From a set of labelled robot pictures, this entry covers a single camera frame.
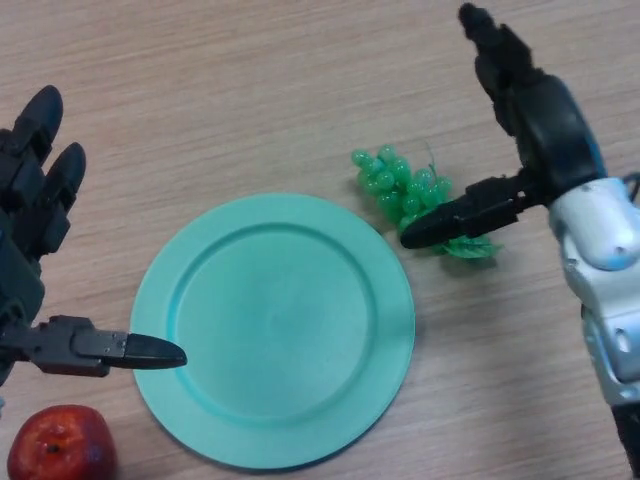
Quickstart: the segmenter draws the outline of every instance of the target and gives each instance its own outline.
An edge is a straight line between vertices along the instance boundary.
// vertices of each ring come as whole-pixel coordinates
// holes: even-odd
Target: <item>grapes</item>
[[[393,188],[396,184],[396,179],[389,170],[384,169],[376,176],[376,184],[378,186],[378,190],[386,192]]]
[[[407,215],[415,215],[420,211],[422,204],[420,197],[408,194],[402,199],[402,209]]]
[[[383,145],[378,150],[378,158],[384,163],[391,163],[396,158],[396,149],[393,145]]]
[[[409,162],[404,157],[396,157],[389,165],[389,171],[393,173],[396,184],[400,187],[405,187],[411,181],[411,167],[409,167]]]

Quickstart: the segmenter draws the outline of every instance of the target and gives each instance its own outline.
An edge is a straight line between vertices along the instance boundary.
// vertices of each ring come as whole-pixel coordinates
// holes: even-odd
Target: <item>red apple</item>
[[[46,408],[16,435],[7,471],[10,480],[111,480],[116,449],[107,422],[89,407]]]

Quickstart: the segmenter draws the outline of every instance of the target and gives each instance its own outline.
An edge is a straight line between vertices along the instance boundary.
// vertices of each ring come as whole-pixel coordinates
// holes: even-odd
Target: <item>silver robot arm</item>
[[[640,478],[640,211],[622,180],[605,178],[567,192],[549,212],[567,284],[583,305],[591,363]]]

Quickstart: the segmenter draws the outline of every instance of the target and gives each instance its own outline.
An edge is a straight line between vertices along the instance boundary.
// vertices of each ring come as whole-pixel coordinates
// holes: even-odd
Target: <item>wood grain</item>
[[[190,219],[255,192],[319,195],[384,229],[355,194],[349,152],[428,139],[461,187],[516,170],[476,82],[453,0],[5,0],[0,118],[41,86],[63,92],[59,152],[89,168],[42,316],[126,329],[137,286]],[[638,166],[640,2],[482,2],[573,89],[610,170]],[[495,235],[495,268],[403,251],[418,338],[394,406],[361,442],[289,479],[621,479],[627,467],[582,345],[543,210]],[[121,479],[236,480],[173,442],[130,372],[45,377],[1,391],[0,461],[23,421],[58,403],[107,417]]]

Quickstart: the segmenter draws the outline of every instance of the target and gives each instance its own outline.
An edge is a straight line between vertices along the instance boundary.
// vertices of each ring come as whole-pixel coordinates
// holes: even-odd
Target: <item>grape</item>
[[[364,170],[358,174],[358,185],[369,195],[378,193],[378,186],[375,179],[370,177]]]
[[[436,183],[438,190],[440,191],[440,198],[442,201],[445,201],[449,198],[449,194],[451,193],[451,187],[453,186],[453,182],[449,177],[438,177],[438,181]]]
[[[402,209],[407,215],[415,215],[420,211],[422,204],[420,197],[409,194],[402,199]]]
[[[375,175],[384,168],[384,162],[379,158],[371,157],[371,160],[363,163],[361,168],[367,172],[368,175]]]
[[[399,186],[406,186],[411,181],[411,168],[406,158],[397,157],[391,165],[389,165],[389,170],[393,173],[396,183]]]
[[[383,145],[378,150],[378,158],[384,163],[391,163],[396,158],[396,149],[393,145]]]
[[[428,185],[425,185],[421,182],[417,182],[415,180],[411,180],[407,185],[407,193],[409,195],[415,195],[417,197],[422,197],[423,192],[429,188]]]
[[[382,170],[376,176],[376,184],[378,185],[378,189],[383,192],[391,190],[395,183],[396,179],[394,178],[393,174],[387,169]]]
[[[413,174],[413,181],[430,186],[433,184],[433,173],[426,168],[420,168]]]
[[[351,153],[351,162],[356,167],[363,168],[364,165],[373,164],[373,157],[366,150],[354,150]]]
[[[429,209],[432,210],[440,204],[438,190],[434,187],[425,188],[420,192],[420,200]]]
[[[402,218],[402,201],[397,191],[381,194],[376,203],[392,223],[398,223]]]

